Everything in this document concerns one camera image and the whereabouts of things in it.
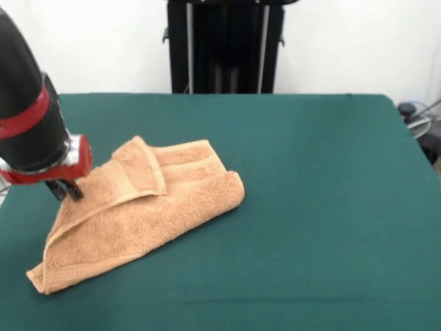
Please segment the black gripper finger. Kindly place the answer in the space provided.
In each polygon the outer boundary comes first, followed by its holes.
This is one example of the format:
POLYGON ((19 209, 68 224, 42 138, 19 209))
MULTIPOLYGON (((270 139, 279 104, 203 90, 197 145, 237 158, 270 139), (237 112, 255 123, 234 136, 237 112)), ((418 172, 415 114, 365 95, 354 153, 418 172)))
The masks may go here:
POLYGON ((75 181, 64 180, 63 185, 66 192, 74 201, 78 201, 83 198, 83 192, 75 181))
POLYGON ((57 198, 57 200, 62 201, 66 197, 66 190, 58 181, 46 181, 46 186, 52 192, 52 194, 57 198))

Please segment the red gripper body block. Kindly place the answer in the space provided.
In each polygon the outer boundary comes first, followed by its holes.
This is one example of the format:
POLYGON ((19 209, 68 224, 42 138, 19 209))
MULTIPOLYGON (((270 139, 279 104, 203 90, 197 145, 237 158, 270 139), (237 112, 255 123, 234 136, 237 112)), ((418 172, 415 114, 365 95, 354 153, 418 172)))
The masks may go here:
POLYGON ((34 172, 19 172, 1 159, 1 175, 12 185, 30 185, 43 181, 75 181, 87 176, 92 168, 92 149, 84 134, 70 134, 67 152, 59 161, 34 172))

